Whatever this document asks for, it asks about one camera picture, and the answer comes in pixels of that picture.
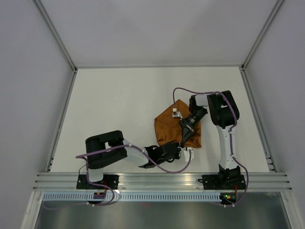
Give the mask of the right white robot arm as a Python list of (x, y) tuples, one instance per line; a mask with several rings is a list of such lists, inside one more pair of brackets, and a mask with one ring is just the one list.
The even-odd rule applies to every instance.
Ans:
[(221, 151), (219, 171), (216, 175), (202, 175), (198, 182), (203, 184), (205, 190), (245, 190), (247, 177), (241, 174), (241, 168), (244, 166), (234, 156), (235, 127), (240, 113), (232, 93), (223, 91), (192, 95), (189, 99), (189, 111), (190, 115), (187, 118), (179, 120), (182, 129), (182, 146), (194, 136), (195, 126), (206, 114), (210, 114), (219, 134)]

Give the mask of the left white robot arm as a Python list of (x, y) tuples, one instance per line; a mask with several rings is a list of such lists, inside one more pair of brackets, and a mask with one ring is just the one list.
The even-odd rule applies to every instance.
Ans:
[[(86, 153), (93, 153), (130, 143), (123, 137), (122, 131), (116, 130), (100, 135), (95, 135), (85, 140)], [(103, 169), (120, 160), (129, 160), (139, 168), (154, 168), (156, 164), (173, 162), (180, 158), (180, 144), (169, 142), (162, 146), (142, 147), (140, 151), (135, 148), (122, 147), (108, 152), (87, 156), (88, 179), (87, 183), (94, 189), (99, 189), (104, 184)]]

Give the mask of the orange cloth napkin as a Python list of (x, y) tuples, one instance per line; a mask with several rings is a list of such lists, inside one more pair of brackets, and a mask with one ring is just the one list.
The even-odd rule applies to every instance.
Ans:
[[(157, 143), (165, 145), (167, 142), (181, 142), (182, 129), (179, 125), (179, 118), (173, 118), (174, 104), (165, 109), (154, 119), (154, 129)], [(186, 147), (202, 147), (201, 122), (195, 125), (195, 133), (185, 143)]]

